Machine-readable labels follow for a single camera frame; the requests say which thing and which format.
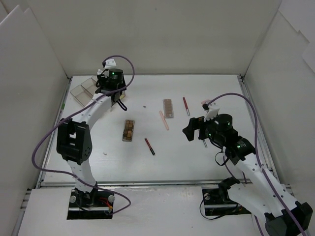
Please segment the pink-brown eyeshadow palette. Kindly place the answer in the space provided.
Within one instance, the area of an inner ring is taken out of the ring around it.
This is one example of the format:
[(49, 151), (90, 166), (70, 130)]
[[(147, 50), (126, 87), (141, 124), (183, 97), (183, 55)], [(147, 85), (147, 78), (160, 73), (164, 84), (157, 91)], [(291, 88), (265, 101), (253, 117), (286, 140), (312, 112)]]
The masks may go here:
[(171, 99), (163, 100), (163, 109), (165, 118), (174, 118), (173, 105)]

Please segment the brown eyeshadow palette silver frame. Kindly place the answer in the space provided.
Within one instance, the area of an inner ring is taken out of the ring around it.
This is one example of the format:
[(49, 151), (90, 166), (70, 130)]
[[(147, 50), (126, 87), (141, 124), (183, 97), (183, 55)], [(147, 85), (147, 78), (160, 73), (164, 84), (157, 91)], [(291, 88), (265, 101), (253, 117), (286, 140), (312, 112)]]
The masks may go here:
[(129, 120), (129, 119), (125, 120), (123, 136), (122, 136), (123, 142), (132, 141), (134, 125), (135, 125), (134, 120)]

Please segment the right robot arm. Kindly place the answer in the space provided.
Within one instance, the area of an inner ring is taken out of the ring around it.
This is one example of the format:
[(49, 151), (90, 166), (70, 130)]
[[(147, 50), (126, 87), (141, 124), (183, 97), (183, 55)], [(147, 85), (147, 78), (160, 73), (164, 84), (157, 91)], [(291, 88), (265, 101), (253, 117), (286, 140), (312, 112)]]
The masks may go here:
[(300, 203), (278, 182), (260, 162), (254, 146), (241, 137), (232, 126), (232, 116), (220, 114), (209, 120), (191, 118), (183, 129), (189, 141), (199, 130), (199, 139), (209, 139), (218, 145), (227, 160), (250, 179), (256, 192), (252, 192), (234, 177), (219, 183), (218, 197), (228, 203), (234, 201), (244, 206), (254, 216), (264, 221), (270, 236), (297, 236), (308, 229), (313, 209)]

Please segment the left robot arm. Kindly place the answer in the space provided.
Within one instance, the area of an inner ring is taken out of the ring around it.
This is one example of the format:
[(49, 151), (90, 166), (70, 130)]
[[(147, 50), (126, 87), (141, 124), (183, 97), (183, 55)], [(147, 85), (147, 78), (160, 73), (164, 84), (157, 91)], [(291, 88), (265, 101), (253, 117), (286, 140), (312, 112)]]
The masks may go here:
[(116, 103), (126, 111), (121, 101), (123, 91), (105, 95), (118, 89), (126, 90), (124, 72), (121, 69), (108, 69), (108, 75), (97, 73), (97, 90), (85, 111), (73, 116), (58, 127), (57, 153), (70, 166), (75, 175), (75, 195), (79, 206), (91, 207), (98, 201), (97, 181), (93, 177), (89, 157), (93, 144), (91, 129), (101, 116)]

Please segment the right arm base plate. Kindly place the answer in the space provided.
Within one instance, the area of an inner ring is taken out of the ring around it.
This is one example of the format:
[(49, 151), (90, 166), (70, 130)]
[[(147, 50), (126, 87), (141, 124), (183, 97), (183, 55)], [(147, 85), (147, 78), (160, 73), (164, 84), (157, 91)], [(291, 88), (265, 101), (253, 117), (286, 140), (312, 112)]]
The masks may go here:
[(251, 214), (242, 205), (232, 200), (224, 200), (218, 188), (203, 188), (202, 195), (200, 210), (206, 218), (218, 219), (230, 215)]

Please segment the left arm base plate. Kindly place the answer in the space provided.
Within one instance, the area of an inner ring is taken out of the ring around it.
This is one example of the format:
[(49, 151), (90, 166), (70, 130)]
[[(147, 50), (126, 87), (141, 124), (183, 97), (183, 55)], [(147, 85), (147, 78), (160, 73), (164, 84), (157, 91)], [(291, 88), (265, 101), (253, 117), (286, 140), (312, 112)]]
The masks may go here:
[(93, 189), (90, 194), (71, 191), (67, 220), (103, 220), (113, 218), (115, 195)]

